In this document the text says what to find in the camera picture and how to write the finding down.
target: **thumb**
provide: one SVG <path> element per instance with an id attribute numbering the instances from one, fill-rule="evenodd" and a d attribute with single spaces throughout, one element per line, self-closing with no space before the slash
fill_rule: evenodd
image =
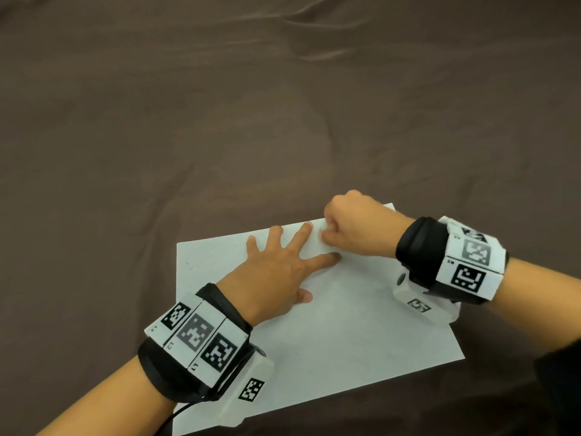
<path id="1" fill-rule="evenodd" d="M 319 233 L 319 239 L 329 246 L 337 246 L 338 248 L 341 248 L 343 243 L 345 243 L 343 236 L 332 230 L 321 231 Z"/>

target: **wrist-mounted device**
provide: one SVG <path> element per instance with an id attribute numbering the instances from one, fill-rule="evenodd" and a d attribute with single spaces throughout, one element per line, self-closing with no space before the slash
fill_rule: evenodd
<path id="1" fill-rule="evenodd" d="M 408 288 L 424 295 L 407 303 L 433 322 L 452 322 L 460 302 L 480 305 L 493 299 L 510 256 L 495 237 L 454 219 L 420 217 L 397 244 L 396 258 L 409 271 L 398 286 L 407 276 Z M 413 295 L 403 292 L 396 298 Z"/>
<path id="2" fill-rule="evenodd" d="M 147 329 L 138 350 L 143 371 L 166 398 L 219 401 L 221 425 L 238 425 L 274 371 L 250 343 L 252 326 L 214 284 L 187 293 Z"/>

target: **right hand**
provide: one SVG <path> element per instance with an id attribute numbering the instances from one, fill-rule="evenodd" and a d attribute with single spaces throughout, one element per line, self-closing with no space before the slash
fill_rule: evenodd
<path id="1" fill-rule="evenodd" d="M 329 246 L 359 255 L 395 258 L 397 243 L 414 219 L 359 191 L 333 197 L 325 207 L 329 229 L 320 233 Z"/>

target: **black sleeve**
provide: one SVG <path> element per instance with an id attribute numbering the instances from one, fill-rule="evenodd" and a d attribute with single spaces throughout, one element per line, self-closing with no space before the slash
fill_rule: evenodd
<path id="1" fill-rule="evenodd" d="M 560 435 L 581 435 L 581 340 L 534 363 L 559 415 Z"/>

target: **left hand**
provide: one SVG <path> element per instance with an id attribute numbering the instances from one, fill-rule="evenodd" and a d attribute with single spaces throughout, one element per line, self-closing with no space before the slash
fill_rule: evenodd
<path id="1" fill-rule="evenodd" d="M 256 238 L 251 235 L 246 241 L 248 259 L 216 283 L 252 326 L 286 314 L 294 304 L 310 303 L 313 294 L 300 287 L 303 280 L 341 260 L 335 252 L 307 260 L 299 257 L 312 230 L 312 223 L 303 224 L 283 248 L 283 228 L 274 226 L 270 228 L 264 251 L 258 249 Z"/>

